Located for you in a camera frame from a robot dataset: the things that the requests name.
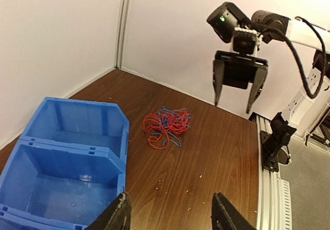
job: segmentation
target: blue plastic bin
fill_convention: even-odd
[[[11,221],[7,221],[3,218],[0,218],[0,229],[1,230],[37,230],[35,228],[22,226],[17,223],[13,223]]]
[[[31,229],[85,229],[125,191],[125,173],[110,149],[19,140],[0,177],[0,219]]]
[[[20,139],[75,149],[112,150],[127,161],[129,121],[117,104],[47,97]]]

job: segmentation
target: brown wooden surface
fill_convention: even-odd
[[[252,224],[258,202],[256,124],[146,79],[115,70],[72,98],[118,103],[130,120],[126,189],[131,230],[211,230],[211,199],[222,192]],[[188,108],[183,146],[155,150],[143,118],[164,105]],[[0,169],[15,141],[0,152]]]

